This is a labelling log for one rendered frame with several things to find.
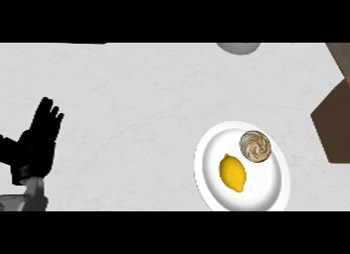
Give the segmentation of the yellow lemon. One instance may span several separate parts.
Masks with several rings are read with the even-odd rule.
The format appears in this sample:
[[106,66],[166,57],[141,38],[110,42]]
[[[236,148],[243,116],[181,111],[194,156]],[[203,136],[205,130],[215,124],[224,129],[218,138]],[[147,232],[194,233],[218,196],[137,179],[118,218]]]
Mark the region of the yellow lemon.
[[225,155],[221,162],[220,172],[227,187],[236,192],[243,192],[248,182],[248,171],[239,158],[230,154]]

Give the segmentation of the grey rounded object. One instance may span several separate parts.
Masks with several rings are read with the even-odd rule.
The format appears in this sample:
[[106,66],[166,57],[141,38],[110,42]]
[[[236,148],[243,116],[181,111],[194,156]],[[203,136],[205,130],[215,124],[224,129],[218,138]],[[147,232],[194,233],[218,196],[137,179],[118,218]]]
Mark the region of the grey rounded object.
[[218,46],[230,54],[245,56],[258,50],[261,43],[218,43]]

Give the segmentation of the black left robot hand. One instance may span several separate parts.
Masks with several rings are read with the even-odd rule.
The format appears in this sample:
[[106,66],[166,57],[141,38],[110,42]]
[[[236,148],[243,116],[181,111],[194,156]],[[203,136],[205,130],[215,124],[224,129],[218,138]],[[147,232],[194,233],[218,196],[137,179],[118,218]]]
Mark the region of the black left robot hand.
[[44,97],[20,140],[0,135],[0,163],[11,167],[16,186],[23,186],[31,177],[44,178],[51,172],[64,116],[54,100]]

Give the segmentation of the brown cardboard box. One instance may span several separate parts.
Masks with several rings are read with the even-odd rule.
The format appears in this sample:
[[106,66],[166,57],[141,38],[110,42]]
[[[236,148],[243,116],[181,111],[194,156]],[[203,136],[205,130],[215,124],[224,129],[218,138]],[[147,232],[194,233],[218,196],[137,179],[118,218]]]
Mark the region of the brown cardboard box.
[[327,43],[344,77],[311,113],[329,162],[350,164],[350,43]]

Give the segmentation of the brown swirled cupcake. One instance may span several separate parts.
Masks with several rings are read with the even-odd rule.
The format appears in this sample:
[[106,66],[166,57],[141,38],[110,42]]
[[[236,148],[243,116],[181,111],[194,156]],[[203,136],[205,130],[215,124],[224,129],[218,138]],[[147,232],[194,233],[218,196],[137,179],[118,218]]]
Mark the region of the brown swirled cupcake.
[[248,131],[240,141],[242,152],[253,163],[262,163],[271,155],[271,142],[267,135],[258,131]]

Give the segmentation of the white oval plate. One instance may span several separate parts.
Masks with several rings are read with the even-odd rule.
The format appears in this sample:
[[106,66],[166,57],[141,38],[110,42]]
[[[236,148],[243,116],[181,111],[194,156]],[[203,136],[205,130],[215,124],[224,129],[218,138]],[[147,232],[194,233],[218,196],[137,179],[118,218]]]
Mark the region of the white oval plate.
[[206,132],[194,155],[199,191],[215,211],[284,211],[290,172],[268,132],[227,121]]

